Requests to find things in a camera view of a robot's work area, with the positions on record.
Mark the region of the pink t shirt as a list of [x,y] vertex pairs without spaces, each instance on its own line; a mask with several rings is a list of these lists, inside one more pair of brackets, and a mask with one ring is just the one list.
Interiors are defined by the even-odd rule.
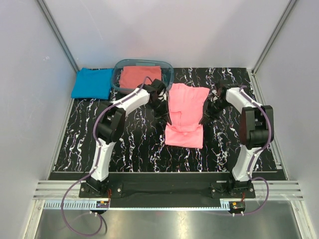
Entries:
[[174,83],[169,90],[168,109],[171,123],[165,127],[165,145],[203,148],[203,105],[209,94],[205,87]]

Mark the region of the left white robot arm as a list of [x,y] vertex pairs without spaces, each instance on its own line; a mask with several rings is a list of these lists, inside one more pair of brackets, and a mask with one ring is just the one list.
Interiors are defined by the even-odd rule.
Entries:
[[93,126],[96,149],[93,165],[85,178],[90,191],[103,197],[108,190],[109,164],[116,142],[124,132],[126,116],[137,108],[149,105],[154,116],[171,124],[166,85],[154,79],[151,84],[141,84],[125,97],[102,104],[104,107]]

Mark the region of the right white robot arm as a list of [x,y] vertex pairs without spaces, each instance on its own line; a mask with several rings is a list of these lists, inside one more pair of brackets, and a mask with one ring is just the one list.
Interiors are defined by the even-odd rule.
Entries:
[[233,106],[240,113],[240,153],[224,187],[224,192],[234,198],[250,190],[257,159],[274,139],[273,108],[253,100],[244,88],[238,84],[218,83],[215,97],[205,100],[199,121],[205,124],[217,119],[228,106]]

